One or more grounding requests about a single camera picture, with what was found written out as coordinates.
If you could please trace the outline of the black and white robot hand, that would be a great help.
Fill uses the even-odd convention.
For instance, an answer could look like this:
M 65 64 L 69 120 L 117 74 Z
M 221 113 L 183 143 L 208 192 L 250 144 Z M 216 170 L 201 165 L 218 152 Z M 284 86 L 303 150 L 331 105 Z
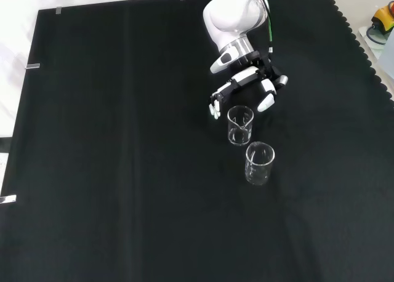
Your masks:
M 209 97 L 209 111 L 214 119 L 220 118 L 223 106 L 232 96 L 253 84 L 258 84 L 262 92 L 262 100 L 257 105 L 257 111 L 262 113 L 275 104 L 277 92 L 288 82 L 288 77 L 282 75 L 268 57 L 260 57 L 257 51 L 235 60 L 230 68 L 240 71 Z

